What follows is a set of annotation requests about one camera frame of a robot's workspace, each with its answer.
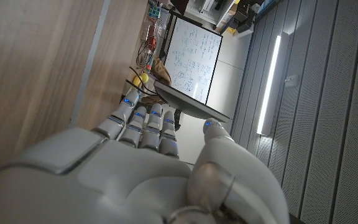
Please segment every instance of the shelf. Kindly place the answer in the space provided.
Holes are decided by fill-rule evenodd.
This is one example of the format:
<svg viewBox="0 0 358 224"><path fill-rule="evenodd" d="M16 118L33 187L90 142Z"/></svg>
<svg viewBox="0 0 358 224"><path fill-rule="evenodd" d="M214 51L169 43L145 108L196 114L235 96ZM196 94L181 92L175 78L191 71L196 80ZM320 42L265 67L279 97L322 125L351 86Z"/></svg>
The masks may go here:
<svg viewBox="0 0 358 224"><path fill-rule="evenodd" d="M218 24L218 20L220 18L220 10L217 11L213 8L211 8L211 10L209 10L209 12L207 11L200 11L201 7L203 6L203 1L202 0L196 0L195 2L193 1L189 1L189 3L187 4L186 7L186 12L199 17L202 20L205 20L207 22L210 22L214 25Z"/></svg>

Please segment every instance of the wooden surface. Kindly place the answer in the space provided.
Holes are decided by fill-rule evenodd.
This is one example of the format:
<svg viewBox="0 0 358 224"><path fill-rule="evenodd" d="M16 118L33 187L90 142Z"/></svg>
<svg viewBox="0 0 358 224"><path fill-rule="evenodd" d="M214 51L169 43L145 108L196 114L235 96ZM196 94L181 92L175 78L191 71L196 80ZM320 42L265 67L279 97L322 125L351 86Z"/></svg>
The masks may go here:
<svg viewBox="0 0 358 224"><path fill-rule="evenodd" d="M117 105L146 4L111 0L80 126L92 128ZM102 5L0 0L0 165L67 128Z"/></svg>
<svg viewBox="0 0 358 224"><path fill-rule="evenodd" d="M76 126L91 129L117 108L138 41L147 1L110 3Z"/></svg>

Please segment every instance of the grey wall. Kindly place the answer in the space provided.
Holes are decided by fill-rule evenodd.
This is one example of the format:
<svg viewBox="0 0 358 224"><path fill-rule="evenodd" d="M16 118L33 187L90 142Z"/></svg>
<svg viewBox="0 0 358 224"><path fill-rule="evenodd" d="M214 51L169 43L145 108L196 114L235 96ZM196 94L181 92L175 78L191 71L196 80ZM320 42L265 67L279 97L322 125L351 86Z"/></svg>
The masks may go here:
<svg viewBox="0 0 358 224"><path fill-rule="evenodd" d="M272 133L256 133L273 45L290 35ZM284 79L298 77L285 87ZM358 223L358 1L284 0L255 25L232 132L305 223Z"/></svg>

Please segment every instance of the brown bag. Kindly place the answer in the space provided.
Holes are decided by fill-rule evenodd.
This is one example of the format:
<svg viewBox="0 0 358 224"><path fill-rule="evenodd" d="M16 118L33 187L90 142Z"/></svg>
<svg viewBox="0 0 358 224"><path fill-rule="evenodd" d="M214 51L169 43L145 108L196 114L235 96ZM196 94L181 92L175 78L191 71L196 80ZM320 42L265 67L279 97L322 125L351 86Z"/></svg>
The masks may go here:
<svg viewBox="0 0 358 224"><path fill-rule="evenodd" d="M154 55L153 58L153 65L152 65L151 72L160 83L164 83L168 86L171 86L172 84L171 76L169 75L164 64L156 55ZM142 98L141 102L148 105L154 105L155 103L159 103L162 105L165 103L159 96L146 96Z"/></svg>
<svg viewBox="0 0 358 224"><path fill-rule="evenodd" d="M172 83L171 76L169 75L164 64L156 55L154 55L151 72L159 82L171 86Z"/></svg>

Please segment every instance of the white wall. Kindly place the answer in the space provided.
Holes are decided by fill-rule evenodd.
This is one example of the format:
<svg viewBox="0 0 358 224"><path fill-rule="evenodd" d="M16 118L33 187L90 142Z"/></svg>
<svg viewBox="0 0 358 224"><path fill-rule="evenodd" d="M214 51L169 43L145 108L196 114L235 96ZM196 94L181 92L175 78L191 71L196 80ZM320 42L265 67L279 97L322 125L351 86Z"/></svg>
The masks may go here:
<svg viewBox="0 0 358 224"><path fill-rule="evenodd" d="M203 21L193 15L186 14L186 17L203 24L203 27L212 30L212 24ZM209 91L207 105L222 114L233 119L236 109L237 97L240 84L244 74L248 48L251 35L237 39L230 33L223 34L221 50ZM163 109L175 111L168 105ZM205 120L181 115L181 127L177 131L177 143L179 147L180 160L194 164L204 146L203 125ZM224 128L230 132L231 122L223 123Z"/></svg>

